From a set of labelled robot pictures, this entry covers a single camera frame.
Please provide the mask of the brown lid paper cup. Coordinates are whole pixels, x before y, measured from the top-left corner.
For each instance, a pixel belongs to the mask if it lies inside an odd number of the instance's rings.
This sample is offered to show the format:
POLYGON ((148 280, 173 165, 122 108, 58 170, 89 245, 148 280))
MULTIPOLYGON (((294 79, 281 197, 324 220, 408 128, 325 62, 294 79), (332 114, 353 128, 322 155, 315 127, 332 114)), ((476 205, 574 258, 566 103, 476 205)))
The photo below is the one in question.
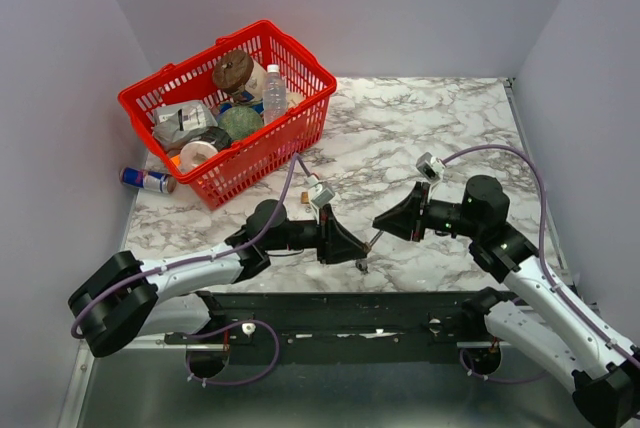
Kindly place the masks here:
POLYGON ((214 66, 212 81, 237 103, 258 103, 263 98, 267 72, 247 52, 226 53, 214 66))

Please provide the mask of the red bull can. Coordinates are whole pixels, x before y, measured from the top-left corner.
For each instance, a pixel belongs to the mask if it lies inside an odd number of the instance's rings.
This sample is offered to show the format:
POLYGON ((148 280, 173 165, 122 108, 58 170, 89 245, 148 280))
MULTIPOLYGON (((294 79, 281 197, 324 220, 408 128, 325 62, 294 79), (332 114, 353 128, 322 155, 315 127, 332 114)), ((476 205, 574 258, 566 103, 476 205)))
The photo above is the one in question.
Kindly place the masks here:
POLYGON ((120 181, 124 185, 161 194, 171 194, 177 186, 176 179, 167 173, 130 167, 120 171, 120 181))

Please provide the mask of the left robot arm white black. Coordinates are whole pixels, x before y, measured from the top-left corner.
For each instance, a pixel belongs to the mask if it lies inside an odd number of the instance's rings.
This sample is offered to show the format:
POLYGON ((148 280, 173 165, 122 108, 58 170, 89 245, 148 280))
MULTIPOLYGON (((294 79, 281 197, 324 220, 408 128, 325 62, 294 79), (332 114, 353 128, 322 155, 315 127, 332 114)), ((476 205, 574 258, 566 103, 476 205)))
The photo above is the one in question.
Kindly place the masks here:
POLYGON ((246 223, 200 252, 139 260, 129 250, 112 255, 68 300, 71 334, 106 357, 141 334, 154 308, 213 285, 233 285, 271 265, 272 251, 313 250, 325 265, 364 259, 370 250, 336 218, 330 205, 312 220, 290 220, 275 199, 260 202, 246 223))

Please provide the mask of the grey foil snack bag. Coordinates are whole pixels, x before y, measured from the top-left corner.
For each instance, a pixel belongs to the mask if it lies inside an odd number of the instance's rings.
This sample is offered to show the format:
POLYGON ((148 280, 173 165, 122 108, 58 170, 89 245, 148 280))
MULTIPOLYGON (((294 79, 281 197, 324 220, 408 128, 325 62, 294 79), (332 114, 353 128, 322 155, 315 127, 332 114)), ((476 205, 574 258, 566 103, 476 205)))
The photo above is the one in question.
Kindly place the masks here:
POLYGON ((181 146, 217 125, 212 111, 199 100, 158 107, 152 118, 152 135, 165 149, 181 146))

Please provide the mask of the green round ball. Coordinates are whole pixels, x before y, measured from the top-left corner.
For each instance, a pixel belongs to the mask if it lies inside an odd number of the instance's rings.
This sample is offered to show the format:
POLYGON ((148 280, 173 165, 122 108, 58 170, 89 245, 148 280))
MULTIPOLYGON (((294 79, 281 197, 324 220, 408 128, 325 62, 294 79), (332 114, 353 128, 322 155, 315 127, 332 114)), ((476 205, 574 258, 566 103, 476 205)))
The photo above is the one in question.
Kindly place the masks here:
POLYGON ((218 118, 218 126, 224 130, 233 141, 241 141, 264 127, 259 113, 249 106, 231 107, 218 118))

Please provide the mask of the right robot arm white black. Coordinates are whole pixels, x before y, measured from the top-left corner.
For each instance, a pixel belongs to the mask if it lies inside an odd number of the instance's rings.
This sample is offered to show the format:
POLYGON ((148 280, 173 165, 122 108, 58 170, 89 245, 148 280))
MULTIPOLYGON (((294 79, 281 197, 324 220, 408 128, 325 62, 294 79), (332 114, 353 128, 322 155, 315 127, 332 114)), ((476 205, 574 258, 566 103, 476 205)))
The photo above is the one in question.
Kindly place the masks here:
POLYGON ((460 327, 469 338, 488 334, 520 350, 572 395, 594 427, 621 427, 639 413, 639 348, 605 323, 554 273, 534 245, 507 221, 510 200, 497 179, 470 178, 459 203, 434 200, 417 183, 398 205, 377 216, 375 229, 418 242, 426 231, 469 239, 476 265, 508 287, 539 316, 530 319, 491 288, 466 304, 460 327))

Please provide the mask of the key with robot keychain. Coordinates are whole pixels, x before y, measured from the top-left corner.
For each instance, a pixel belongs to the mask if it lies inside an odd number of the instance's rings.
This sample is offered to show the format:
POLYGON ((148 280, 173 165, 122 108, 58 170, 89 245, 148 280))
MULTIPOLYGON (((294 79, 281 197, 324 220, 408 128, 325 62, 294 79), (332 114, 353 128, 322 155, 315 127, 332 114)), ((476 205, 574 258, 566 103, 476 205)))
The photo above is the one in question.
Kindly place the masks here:
POLYGON ((366 259, 357 260, 355 262, 355 266, 362 274, 367 274, 369 272, 368 261, 366 259))

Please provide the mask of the white tape roll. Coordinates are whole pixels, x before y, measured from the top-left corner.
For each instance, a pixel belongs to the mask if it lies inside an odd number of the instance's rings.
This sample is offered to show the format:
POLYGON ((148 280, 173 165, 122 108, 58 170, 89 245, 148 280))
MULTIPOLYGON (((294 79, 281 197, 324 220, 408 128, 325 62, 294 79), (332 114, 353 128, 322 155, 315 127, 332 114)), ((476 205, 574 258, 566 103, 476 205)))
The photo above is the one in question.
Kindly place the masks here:
POLYGON ((207 141, 191 141, 179 153, 180 170, 182 173, 188 173, 203 165, 218 153, 219 150, 207 141))

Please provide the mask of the black mounting base rail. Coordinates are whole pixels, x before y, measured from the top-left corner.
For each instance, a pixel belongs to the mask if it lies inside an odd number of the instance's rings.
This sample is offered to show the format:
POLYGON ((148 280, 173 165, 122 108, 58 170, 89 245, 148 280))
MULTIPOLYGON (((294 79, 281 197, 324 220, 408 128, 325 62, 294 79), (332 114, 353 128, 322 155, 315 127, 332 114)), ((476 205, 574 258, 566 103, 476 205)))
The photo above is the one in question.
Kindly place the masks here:
POLYGON ((281 364, 453 363, 461 346, 488 346, 490 306, 516 294, 416 293, 210 293, 201 340, 183 330, 166 336, 184 345, 198 368, 216 360, 237 366, 281 364))

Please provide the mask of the long shackle brass padlock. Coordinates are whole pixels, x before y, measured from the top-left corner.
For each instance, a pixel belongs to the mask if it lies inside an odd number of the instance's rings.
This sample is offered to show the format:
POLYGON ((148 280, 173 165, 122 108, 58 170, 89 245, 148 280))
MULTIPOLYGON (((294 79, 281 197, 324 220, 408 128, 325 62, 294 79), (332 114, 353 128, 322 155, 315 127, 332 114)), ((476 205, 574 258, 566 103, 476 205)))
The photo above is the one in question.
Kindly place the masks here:
POLYGON ((383 236, 384 232, 379 230, 369 241, 365 243, 366 251, 370 252, 379 239, 383 236))

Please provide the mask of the clear plastic water bottle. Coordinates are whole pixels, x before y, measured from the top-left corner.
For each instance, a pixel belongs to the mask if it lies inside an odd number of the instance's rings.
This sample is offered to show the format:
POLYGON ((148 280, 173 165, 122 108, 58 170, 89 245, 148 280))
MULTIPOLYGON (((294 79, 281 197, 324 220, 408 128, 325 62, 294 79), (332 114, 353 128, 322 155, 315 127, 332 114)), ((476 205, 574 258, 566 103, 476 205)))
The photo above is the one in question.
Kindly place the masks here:
POLYGON ((266 125, 276 121, 287 112, 285 81, 277 64, 269 64, 263 86, 263 119, 266 125))

